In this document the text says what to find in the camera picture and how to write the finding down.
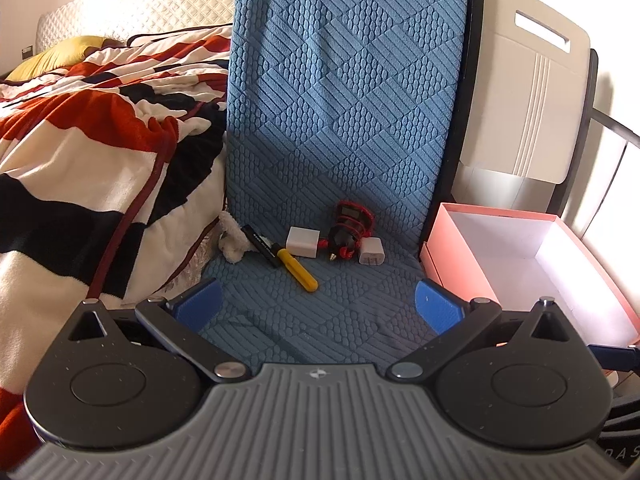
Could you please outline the small white plug adapter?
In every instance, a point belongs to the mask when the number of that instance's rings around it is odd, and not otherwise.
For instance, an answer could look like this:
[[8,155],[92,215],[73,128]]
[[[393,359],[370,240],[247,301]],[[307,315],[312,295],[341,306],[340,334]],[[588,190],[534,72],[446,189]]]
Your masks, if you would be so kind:
[[380,266],[385,261],[385,250],[379,237],[363,237],[360,240],[358,262],[366,266]]

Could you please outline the yellow-handled screwdriver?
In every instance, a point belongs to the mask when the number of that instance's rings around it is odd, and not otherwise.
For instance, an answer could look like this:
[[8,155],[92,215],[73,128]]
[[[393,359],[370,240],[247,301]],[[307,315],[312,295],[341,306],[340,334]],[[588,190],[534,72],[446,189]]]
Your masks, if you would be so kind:
[[288,270],[288,273],[296,279],[296,282],[302,286],[306,292],[316,292],[318,290],[318,281],[285,248],[278,249],[277,256],[284,264],[285,269]]

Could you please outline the white fluffy plush item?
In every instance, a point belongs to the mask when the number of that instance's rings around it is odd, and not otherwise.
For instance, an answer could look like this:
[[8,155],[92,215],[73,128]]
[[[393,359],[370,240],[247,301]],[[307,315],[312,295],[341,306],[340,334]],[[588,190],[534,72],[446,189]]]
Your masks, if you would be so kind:
[[239,223],[228,211],[221,211],[219,225],[221,233],[218,240],[218,249],[228,263],[238,263],[247,252],[255,251],[255,247],[248,240]]

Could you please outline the yellow pillow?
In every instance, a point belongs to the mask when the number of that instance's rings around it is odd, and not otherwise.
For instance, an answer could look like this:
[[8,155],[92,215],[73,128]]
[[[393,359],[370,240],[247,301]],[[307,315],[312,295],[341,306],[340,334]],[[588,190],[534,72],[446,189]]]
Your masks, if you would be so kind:
[[124,44],[116,39],[100,36],[77,36],[65,39],[53,47],[29,58],[14,68],[3,80],[29,81],[61,67],[81,63],[93,52],[105,48],[120,48]]

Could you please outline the white quilted headboard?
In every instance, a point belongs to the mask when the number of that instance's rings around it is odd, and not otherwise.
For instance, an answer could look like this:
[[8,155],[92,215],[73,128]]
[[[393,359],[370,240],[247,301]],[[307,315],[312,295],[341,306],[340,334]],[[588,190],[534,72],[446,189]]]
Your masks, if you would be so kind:
[[77,36],[125,41],[232,21],[234,0],[74,0],[39,18],[35,51],[40,53]]

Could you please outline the white charger block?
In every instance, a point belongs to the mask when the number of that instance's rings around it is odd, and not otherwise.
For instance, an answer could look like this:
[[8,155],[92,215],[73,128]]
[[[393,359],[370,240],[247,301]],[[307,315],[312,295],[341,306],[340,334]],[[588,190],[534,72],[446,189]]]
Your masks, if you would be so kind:
[[292,255],[302,258],[316,258],[320,232],[318,230],[291,226],[286,238],[285,248]]

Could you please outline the pink open cardboard box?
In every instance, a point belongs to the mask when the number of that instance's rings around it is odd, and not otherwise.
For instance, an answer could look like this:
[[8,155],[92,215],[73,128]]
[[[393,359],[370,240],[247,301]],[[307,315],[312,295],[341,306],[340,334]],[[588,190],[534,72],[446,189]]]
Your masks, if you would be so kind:
[[420,258],[428,278],[466,301],[528,311],[549,296],[587,344],[639,341],[639,315],[554,214],[444,203]]

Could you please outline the striped red white black blanket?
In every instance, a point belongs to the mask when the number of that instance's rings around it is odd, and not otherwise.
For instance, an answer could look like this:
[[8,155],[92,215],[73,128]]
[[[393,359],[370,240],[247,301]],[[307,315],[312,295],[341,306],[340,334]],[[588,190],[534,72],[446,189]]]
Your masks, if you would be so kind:
[[224,208],[231,30],[205,27],[1,88],[1,466],[38,445],[29,378],[76,306],[131,306]]

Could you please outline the blue textured chair cover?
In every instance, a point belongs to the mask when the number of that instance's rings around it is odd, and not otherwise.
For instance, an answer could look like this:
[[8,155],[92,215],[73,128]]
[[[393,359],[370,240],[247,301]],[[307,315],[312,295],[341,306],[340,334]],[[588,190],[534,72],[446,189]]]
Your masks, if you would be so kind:
[[235,0],[227,200],[283,243],[367,207],[379,266],[319,256],[307,292],[256,252],[213,259],[224,304],[203,336],[266,363],[388,367],[434,333],[418,315],[420,241],[456,99],[468,0]]

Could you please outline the black metal rail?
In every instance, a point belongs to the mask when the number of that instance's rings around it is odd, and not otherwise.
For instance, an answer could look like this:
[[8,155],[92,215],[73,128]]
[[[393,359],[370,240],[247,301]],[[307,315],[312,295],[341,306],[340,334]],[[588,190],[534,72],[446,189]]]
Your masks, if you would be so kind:
[[637,133],[634,133],[631,129],[624,126],[614,118],[604,114],[600,110],[593,108],[591,110],[591,119],[598,122],[605,129],[608,129],[622,139],[624,139],[627,143],[633,145],[635,148],[640,148],[640,136]]

